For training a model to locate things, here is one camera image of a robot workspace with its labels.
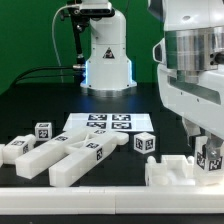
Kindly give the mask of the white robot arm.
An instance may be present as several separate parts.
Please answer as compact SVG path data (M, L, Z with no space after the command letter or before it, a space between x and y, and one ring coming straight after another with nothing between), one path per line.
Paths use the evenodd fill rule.
M148 10L163 26L144 22L134 46L154 44L157 83L137 84L126 56L126 19L109 2L81 9L90 17L91 56L81 87L97 96L136 89L131 109L149 109L155 119L164 111L183 120L181 132L160 122L164 152L188 154L196 138L209 133L210 145L224 142L224 1L148 0Z

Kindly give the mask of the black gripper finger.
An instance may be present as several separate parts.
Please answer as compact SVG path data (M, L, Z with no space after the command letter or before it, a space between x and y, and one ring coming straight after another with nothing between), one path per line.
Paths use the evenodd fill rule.
M183 118L182 124L187 136L187 144L190 147L195 146L195 138L201 134L200 127L190 120Z
M209 160L218 160L221 155L223 140L215 135L211 135L206 142L206 153Z

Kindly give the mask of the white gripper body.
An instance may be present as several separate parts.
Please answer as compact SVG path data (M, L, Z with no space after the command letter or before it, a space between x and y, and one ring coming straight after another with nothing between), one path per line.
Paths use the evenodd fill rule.
M157 67L163 105L202 129L224 140L224 65L198 73L198 82L177 80L177 71Z

